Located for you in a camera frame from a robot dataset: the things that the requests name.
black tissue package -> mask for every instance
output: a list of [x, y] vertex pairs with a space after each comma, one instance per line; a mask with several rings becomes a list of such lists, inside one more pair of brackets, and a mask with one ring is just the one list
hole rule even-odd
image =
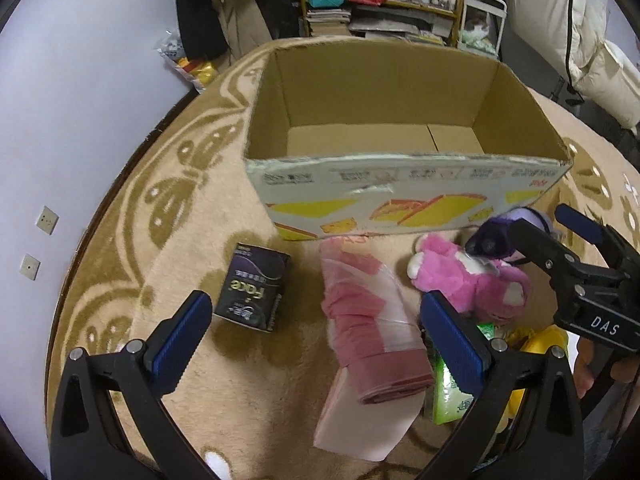
[[271, 332], [289, 259], [288, 254], [264, 247], [236, 244], [214, 314]]

black cord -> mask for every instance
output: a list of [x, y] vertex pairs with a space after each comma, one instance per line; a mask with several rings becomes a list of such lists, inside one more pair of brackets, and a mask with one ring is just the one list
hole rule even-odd
[[[625, 420], [626, 410], [628, 410], [629, 402], [631, 402], [631, 395], [633, 395], [633, 392], [636, 389], [636, 383], [638, 382], [638, 378], [640, 378], [640, 365], [638, 365], [638, 369], [636, 370], [636, 374], [634, 375], [634, 380], [631, 382], [631, 384], [629, 384], [629, 391], [626, 394], [625, 404], [622, 407], [622, 414], [620, 415], [620, 420], [618, 421], [618, 427], [616, 428], [616, 431], [613, 434], [611, 449], [616, 447], [616, 444], [618, 443], [618, 439], [620, 438], [620, 430], [622, 429], [622, 422]], [[609, 453], [607, 453], [607, 457], [611, 454], [611, 449], [609, 449]]]

wall socket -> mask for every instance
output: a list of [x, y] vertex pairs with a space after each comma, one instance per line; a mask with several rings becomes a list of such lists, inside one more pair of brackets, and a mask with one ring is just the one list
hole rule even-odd
[[56, 215], [47, 206], [44, 206], [42, 208], [42, 213], [40, 213], [40, 216], [38, 217], [36, 225], [44, 232], [46, 232], [46, 234], [50, 235], [53, 232], [53, 228], [56, 226], [56, 223], [58, 222], [58, 218], [58, 215]]
[[36, 279], [36, 274], [40, 268], [40, 262], [36, 260], [30, 254], [25, 254], [20, 265], [20, 273], [25, 275], [30, 280]]

beige blanket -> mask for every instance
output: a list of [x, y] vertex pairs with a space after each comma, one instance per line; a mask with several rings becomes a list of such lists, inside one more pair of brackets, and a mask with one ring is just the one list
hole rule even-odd
[[[241, 160], [247, 107], [272, 45], [233, 65], [171, 124], [102, 218], [52, 335], [47, 418], [50, 423], [63, 363], [73, 347], [113, 352], [131, 338], [146, 338], [194, 288], [215, 301], [232, 248], [243, 241], [292, 256], [275, 331], [263, 334], [213, 320], [178, 389], [163, 399], [177, 425], [223, 480], [412, 479], [451, 431], [430, 423], [428, 413], [381, 463], [312, 447], [337, 370], [320, 310], [317, 243], [276, 237]], [[575, 155], [570, 174], [539, 206], [550, 212], [559, 202], [569, 203], [640, 247], [638, 172], [567, 111], [534, 95]], [[414, 238], [375, 237], [369, 243], [402, 277]], [[580, 238], [566, 241], [585, 261], [602, 262]], [[518, 322], [541, 328], [551, 320], [554, 295], [541, 271], [526, 270], [534, 293]], [[406, 301], [417, 308], [417, 291], [406, 280], [404, 285]], [[133, 447], [146, 453], [119, 394], [114, 402]]]

green package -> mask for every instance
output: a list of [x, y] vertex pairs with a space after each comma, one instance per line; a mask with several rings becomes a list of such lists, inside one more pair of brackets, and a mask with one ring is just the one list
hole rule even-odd
[[[487, 339], [494, 337], [494, 326], [492, 323], [478, 325], [480, 332]], [[452, 377], [449, 368], [440, 355], [436, 355], [433, 363], [434, 384], [433, 384], [433, 422], [434, 424], [445, 424], [452, 420], [462, 418], [471, 402], [472, 395], [461, 392]]]

